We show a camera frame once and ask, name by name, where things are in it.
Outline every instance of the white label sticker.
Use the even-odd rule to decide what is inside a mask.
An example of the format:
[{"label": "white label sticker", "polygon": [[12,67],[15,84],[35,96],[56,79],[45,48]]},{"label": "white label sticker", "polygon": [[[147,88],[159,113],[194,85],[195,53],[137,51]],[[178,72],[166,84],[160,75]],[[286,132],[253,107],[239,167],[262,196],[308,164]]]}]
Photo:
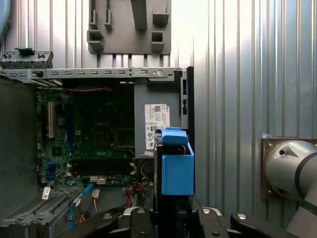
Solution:
[{"label": "white label sticker", "polygon": [[154,137],[157,129],[169,127],[169,107],[166,104],[145,104],[146,149],[154,149]]},{"label": "white label sticker", "polygon": [[154,156],[154,152],[146,150],[146,151],[144,151],[144,155],[153,157]]},{"label": "white label sticker", "polygon": [[74,201],[73,201],[73,203],[75,203],[76,204],[76,207],[80,204],[80,201],[81,201],[81,198],[80,198],[81,196],[79,195]]},{"label": "white label sticker", "polygon": [[95,189],[95,190],[93,191],[92,197],[98,198],[98,197],[99,197],[99,193],[100,193],[100,190],[99,190],[99,189]]},{"label": "white label sticker", "polygon": [[42,195],[43,200],[48,200],[50,191],[51,191],[51,187],[44,188],[43,195]]}]

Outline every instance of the chip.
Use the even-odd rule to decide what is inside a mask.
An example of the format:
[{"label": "chip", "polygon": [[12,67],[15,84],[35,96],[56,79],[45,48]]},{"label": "chip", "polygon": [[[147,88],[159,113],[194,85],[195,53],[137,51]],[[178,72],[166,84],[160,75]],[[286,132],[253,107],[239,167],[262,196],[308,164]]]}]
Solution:
[{"label": "chip", "polygon": [[110,134],[106,131],[95,131],[94,132],[94,146],[109,146]]},{"label": "chip", "polygon": [[53,156],[61,156],[61,147],[59,146],[54,146],[52,148],[52,155]]}]

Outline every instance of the expansion slot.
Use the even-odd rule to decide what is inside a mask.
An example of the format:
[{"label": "expansion slot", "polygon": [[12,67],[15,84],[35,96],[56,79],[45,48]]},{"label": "expansion slot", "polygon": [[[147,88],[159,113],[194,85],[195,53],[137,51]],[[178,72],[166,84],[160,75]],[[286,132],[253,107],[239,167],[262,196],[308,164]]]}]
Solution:
[{"label": "expansion slot", "polygon": [[43,148],[47,143],[47,127],[48,127],[48,107],[45,104],[41,104],[41,139]]},{"label": "expansion slot", "polygon": [[49,102],[49,138],[55,138],[55,102]]}]

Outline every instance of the ram slot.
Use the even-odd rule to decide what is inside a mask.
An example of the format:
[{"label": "ram slot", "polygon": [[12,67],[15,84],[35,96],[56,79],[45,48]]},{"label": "ram slot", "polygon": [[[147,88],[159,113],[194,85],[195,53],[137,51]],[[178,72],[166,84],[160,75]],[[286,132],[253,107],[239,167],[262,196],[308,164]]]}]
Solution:
[{"label": "ram slot", "polygon": [[76,159],[70,163],[76,175],[130,175],[134,171],[132,159]]}]

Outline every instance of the red cable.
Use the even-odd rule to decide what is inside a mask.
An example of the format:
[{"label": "red cable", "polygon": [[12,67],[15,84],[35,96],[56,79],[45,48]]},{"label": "red cable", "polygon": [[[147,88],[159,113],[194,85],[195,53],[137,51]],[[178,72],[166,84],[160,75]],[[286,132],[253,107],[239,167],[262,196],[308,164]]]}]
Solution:
[{"label": "red cable", "polygon": [[98,92],[107,90],[108,88],[95,88],[95,89],[72,89],[72,88],[64,88],[69,92],[78,92],[78,93],[91,93],[91,92]]}]

